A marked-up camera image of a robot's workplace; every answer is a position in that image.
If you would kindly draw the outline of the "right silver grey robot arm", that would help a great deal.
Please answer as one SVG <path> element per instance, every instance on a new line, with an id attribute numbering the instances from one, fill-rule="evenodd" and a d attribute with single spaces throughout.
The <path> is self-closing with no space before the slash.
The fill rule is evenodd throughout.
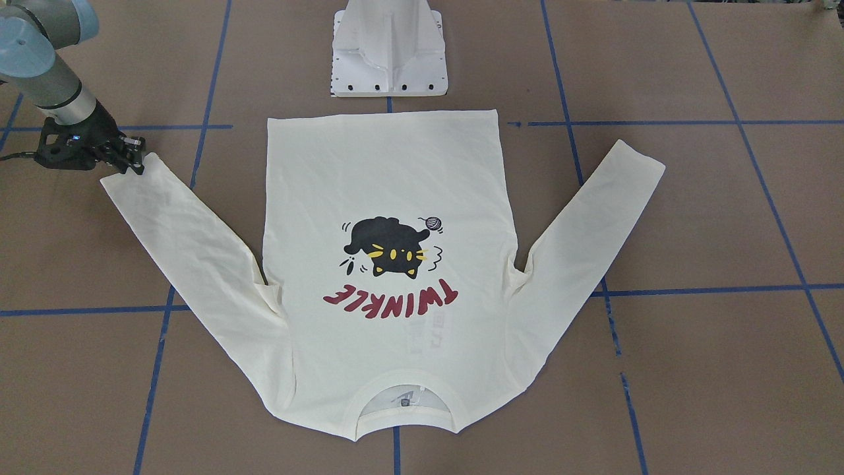
<path id="1" fill-rule="evenodd" d="M 92 170 L 99 163 L 142 174 L 146 142 L 118 128 L 105 106 L 59 56 L 99 32 L 88 1 L 3 1 L 2 82 L 14 85 L 44 115 L 36 150 L 25 157 L 54 170 Z"/>

